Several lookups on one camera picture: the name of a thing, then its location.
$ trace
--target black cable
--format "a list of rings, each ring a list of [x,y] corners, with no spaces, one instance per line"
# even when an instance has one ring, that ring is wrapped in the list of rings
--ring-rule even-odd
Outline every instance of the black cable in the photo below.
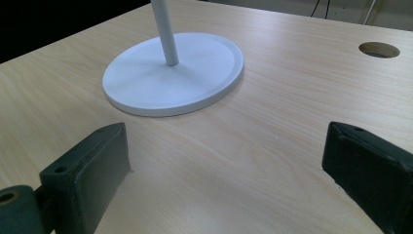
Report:
[[[330,7],[330,0],[328,0],[327,3],[327,11],[325,11],[325,19],[327,19],[327,15],[328,15],[328,8]]]
[[[316,8],[317,8],[318,5],[319,5],[319,1],[317,1],[317,4],[316,4],[316,6],[314,7],[314,10],[313,10],[313,12],[311,13],[311,17],[314,15],[314,12],[316,11]]]

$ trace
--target round base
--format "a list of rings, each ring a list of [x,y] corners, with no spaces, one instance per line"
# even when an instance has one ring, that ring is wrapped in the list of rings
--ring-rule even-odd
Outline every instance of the round base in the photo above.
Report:
[[[178,33],[174,40],[176,66],[167,66],[159,37],[109,64],[103,90],[113,105],[135,115],[179,115],[211,105],[236,87],[244,58],[233,42],[205,33]]]

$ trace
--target table surface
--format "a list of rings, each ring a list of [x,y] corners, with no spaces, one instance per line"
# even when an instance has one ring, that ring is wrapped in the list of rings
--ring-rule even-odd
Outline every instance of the table surface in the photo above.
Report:
[[[381,233],[321,168],[329,122],[413,152],[413,33],[169,1],[174,32],[226,37],[244,53],[227,97],[168,118],[126,114],[101,79],[158,36],[150,5],[0,64],[0,187],[38,174],[94,130],[125,122],[131,167],[95,233]],[[400,50],[374,58],[358,46]]]

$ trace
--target dark green clamp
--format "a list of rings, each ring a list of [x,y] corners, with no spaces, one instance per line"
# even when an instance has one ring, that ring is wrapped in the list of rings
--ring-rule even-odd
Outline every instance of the dark green clamp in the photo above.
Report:
[[[98,129],[25,185],[0,190],[0,234],[93,234],[131,170],[124,123]]]
[[[322,168],[384,233],[413,233],[411,153],[364,129],[332,122]]]

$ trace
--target black clamp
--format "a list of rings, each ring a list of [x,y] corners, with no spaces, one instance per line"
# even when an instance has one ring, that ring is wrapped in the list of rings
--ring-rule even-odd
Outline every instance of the black clamp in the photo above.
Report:
[[[131,170],[124,123],[98,129],[40,173],[0,190],[0,234],[92,234]]]

